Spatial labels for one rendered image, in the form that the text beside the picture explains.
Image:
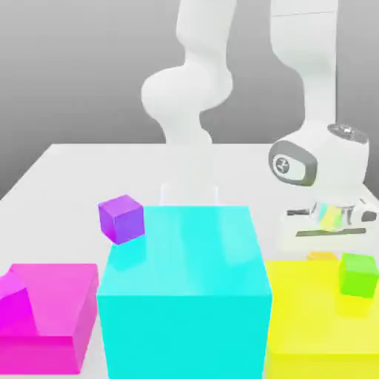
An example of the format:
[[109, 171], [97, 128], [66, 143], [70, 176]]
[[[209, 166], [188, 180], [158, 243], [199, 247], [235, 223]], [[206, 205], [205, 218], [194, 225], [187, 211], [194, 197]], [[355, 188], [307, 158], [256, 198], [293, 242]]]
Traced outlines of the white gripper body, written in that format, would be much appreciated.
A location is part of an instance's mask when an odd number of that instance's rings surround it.
[[336, 232], [319, 228], [308, 215], [283, 215], [278, 228], [279, 251], [289, 255], [310, 252], [373, 252], [379, 244], [379, 214], [364, 213]]

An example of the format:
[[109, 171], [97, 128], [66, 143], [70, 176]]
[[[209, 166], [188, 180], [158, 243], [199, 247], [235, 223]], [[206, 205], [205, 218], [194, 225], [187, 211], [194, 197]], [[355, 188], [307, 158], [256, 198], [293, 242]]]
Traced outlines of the small green cube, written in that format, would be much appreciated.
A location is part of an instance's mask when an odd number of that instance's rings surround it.
[[373, 298], [379, 281], [375, 258], [344, 252], [339, 267], [339, 288], [343, 295]]

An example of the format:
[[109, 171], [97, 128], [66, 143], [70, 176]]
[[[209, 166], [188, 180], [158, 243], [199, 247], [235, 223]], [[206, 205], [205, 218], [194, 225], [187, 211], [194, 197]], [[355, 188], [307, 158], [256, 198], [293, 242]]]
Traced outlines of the small purple cube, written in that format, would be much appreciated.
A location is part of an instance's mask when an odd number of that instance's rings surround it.
[[144, 207], [129, 195], [122, 195], [98, 205], [101, 231], [116, 245], [145, 233]]

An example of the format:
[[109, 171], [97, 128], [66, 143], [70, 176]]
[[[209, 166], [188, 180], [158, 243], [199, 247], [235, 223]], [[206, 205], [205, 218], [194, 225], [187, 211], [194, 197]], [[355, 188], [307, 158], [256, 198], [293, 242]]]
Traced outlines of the small magenta cube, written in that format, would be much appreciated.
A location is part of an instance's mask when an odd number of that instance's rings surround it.
[[0, 338], [38, 334], [27, 285], [13, 270], [0, 276]]

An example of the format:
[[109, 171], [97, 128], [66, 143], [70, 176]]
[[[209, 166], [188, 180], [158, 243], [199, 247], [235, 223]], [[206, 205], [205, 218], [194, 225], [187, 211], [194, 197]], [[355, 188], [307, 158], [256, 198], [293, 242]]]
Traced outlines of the large yellow box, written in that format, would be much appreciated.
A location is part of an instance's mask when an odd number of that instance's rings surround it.
[[266, 379], [379, 379], [379, 285], [341, 294], [338, 261], [266, 261]]

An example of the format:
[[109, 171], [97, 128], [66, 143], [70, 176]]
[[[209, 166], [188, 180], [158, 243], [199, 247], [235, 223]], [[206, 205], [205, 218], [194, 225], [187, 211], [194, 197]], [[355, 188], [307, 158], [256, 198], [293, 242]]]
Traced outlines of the large cyan box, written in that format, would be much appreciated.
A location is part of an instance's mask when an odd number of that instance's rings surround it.
[[262, 379], [272, 290], [246, 206], [144, 210], [98, 289], [109, 379]]

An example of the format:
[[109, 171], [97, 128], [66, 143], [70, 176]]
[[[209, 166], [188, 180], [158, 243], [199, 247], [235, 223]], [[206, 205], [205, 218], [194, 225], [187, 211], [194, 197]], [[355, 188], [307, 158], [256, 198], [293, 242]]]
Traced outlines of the large pink box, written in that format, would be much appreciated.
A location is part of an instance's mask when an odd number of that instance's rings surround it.
[[98, 314], [97, 265], [12, 264], [10, 269], [27, 285], [38, 334], [0, 338], [0, 375], [79, 374]]

